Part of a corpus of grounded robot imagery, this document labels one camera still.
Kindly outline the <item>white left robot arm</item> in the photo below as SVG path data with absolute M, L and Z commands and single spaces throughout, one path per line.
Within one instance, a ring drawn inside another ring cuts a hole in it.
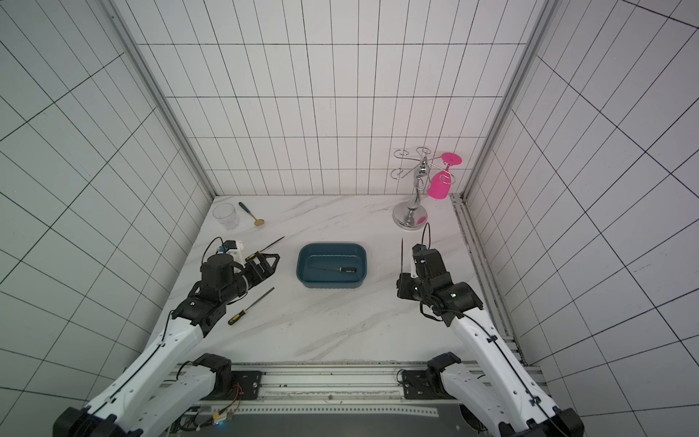
M 193 360 L 169 387 L 161 385 L 226 316 L 229 304 L 274 275 L 279 262 L 280 255 L 260 252 L 249 258 L 227 251 L 210 256 L 154 342 L 86 406 L 61 413 L 53 435 L 158 436 L 198 401 L 240 396 L 231 361 L 212 353 Z

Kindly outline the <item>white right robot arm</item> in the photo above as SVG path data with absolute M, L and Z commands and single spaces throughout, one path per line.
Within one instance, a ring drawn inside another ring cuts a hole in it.
M 453 331 L 489 381 L 485 385 L 473 376 L 456 354 L 442 353 L 427 365 L 430 390 L 453 397 L 493 436 L 584 435 L 578 413 L 560 408 L 533 380 L 473 288 L 453 282 L 439 251 L 417 244 L 411 256 L 411 270 L 397 280 L 398 298 L 418 302 L 423 317 Z

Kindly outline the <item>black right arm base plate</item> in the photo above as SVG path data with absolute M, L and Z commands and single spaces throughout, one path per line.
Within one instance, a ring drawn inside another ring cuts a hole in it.
M 438 400 L 442 398 L 442 389 L 436 376 L 430 370 L 397 372 L 397 382 L 402 386 L 406 400 Z

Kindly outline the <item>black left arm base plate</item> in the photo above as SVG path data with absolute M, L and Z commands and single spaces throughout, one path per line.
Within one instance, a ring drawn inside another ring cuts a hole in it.
M 215 373 L 214 387 L 204 401 L 254 401 L 260 391 L 261 371 L 224 371 Z

